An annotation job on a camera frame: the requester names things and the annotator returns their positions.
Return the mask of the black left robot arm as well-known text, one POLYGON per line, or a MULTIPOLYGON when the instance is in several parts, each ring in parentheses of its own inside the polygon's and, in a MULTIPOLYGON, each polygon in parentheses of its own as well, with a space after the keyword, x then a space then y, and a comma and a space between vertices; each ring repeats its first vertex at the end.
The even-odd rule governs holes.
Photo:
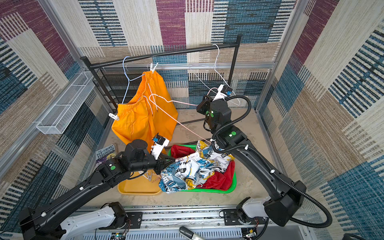
POLYGON ((19 213, 20 228, 25 240, 67 240, 98 228, 119 229, 126 225, 127 214, 118 202, 94 212, 72 216, 98 195, 114 188, 133 174, 153 170, 157 175, 175 158, 159 152, 152 155, 144 140, 134 140, 114 158, 99 165, 83 182, 51 203, 19 213))

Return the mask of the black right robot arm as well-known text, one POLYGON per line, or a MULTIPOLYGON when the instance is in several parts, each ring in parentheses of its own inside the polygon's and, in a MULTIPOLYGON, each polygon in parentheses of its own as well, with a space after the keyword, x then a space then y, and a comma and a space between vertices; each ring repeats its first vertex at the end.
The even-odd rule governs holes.
POLYGON ((278 171, 254 147, 248 136, 235 126, 235 123, 243 120, 252 110, 251 101, 247 97, 239 98, 247 102, 248 109, 235 120, 231 119, 232 111, 227 103, 235 99, 234 96, 214 100, 205 95, 197 106, 197 112, 205 116, 205 123, 209 125, 208 130, 212 133, 214 152, 233 155, 259 180, 270 196, 263 204, 270 220, 281 227, 288 221, 306 225, 305 222, 294 218, 303 203, 305 185, 300 181, 293 182, 278 171))

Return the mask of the white clothespin on orange shorts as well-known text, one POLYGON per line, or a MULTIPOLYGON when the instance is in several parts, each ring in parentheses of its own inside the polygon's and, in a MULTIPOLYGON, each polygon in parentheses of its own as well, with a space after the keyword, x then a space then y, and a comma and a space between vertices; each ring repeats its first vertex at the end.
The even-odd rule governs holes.
POLYGON ((120 120, 119 116, 118 115, 114 115, 113 113, 109 113, 109 117, 114 119, 115 121, 119 121, 120 120))

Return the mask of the yellow plastic tray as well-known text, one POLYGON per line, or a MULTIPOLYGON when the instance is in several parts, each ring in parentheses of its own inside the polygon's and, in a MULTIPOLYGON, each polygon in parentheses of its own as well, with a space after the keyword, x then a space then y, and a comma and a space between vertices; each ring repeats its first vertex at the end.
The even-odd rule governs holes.
MULTIPOLYGON (((152 173, 153 177, 157 175, 153 170, 148 170, 146 173, 152 173)), ((159 187, 161 178, 154 183, 149 182, 144 174, 133 180, 125 180, 118 184, 118 191, 122 195, 142 195, 152 196, 162 192, 159 187)))

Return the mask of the colourful book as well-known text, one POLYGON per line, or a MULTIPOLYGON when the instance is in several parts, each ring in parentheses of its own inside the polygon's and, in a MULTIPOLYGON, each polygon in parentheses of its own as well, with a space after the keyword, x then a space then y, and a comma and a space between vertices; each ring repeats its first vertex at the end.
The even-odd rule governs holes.
POLYGON ((109 145, 103 149, 96 151, 96 167, 105 163, 107 160, 112 159, 116 156, 115 145, 109 145))

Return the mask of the black clothes rack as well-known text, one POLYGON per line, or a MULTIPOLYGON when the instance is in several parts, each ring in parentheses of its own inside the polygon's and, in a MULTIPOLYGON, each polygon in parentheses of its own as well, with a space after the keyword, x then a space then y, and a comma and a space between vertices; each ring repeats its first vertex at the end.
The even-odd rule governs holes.
MULTIPOLYGON (((212 46, 196 47, 196 48, 190 48, 190 49, 180 49, 180 50, 175 50, 175 51, 170 51, 170 52, 152 53, 152 54, 148 54, 148 55, 128 57, 125 60, 125 63, 136 62, 139 60, 145 60, 145 59, 149 59, 149 58, 186 55, 186 54, 191 54, 191 53, 201 53, 201 52, 212 51, 212 50, 218 50, 219 51, 221 49, 233 48, 234 54, 233 54, 233 58, 232 58, 232 63, 231 63, 228 79, 226 80, 222 77, 222 75, 219 75, 220 78, 222 78, 222 81, 225 83, 225 85, 230 87, 230 83, 232 82, 233 73, 235 70, 235 65, 236 65, 236 61, 237 61, 237 56, 238 56, 242 36, 243 36, 242 34, 237 35, 236 41, 234 43, 227 43, 227 44, 220 44, 220 45, 213 44, 212 46)), ((109 95, 108 91, 106 90, 104 84, 101 82, 101 79, 96 74, 95 69, 106 68, 106 67, 111 67, 111 66, 115 66, 115 65, 121 65, 122 66, 123 59, 113 60, 113 61, 109 61, 109 62, 96 63, 96 64, 92 64, 90 62, 89 58, 86 56, 80 57, 80 60, 83 61, 84 65, 86 66, 88 71, 91 72, 94 79, 99 83, 99 85, 102 87, 102 89, 105 91, 107 96, 111 99, 111 101, 113 103, 115 103, 112 100, 111 96, 109 95)), ((162 69, 161 67, 157 67, 156 69, 159 69, 159 71, 161 71, 161 72, 162 71, 179 71, 180 72, 179 74, 168 74, 168 75, 161 74, 161 76, 166 77, 165 83, 166 83, 166 86, 168 88, 176 89, 177 88, 176 84, 180 84, 182 89, 189 88, 189 85, 188 85, 189 74, 187 71, 193 70, 192 64, 172 64, 171 68, 169 68, 169 69, 168 68, 162 69)))

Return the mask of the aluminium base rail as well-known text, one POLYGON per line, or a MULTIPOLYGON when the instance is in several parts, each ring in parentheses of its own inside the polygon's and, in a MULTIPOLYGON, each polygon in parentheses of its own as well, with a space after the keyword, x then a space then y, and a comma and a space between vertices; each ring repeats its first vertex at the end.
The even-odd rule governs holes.
POLYGON ((183 240, 180 228, 185 227, 207 240, 242 240, 254 230, 253 237, 260 240, 306 240, 308 228, 295 223, 280 227, 271 220, 257 217, 243 224, 234 205, 205 206, 131 206, 124 207, 129 227, 103 230, 101 224, 109 223, 112 215, 102 208, 81 208, 69 220, 66 227, 81 225, 77 220, 95 217, 85 230, 72 234, 72 240, 183 240))

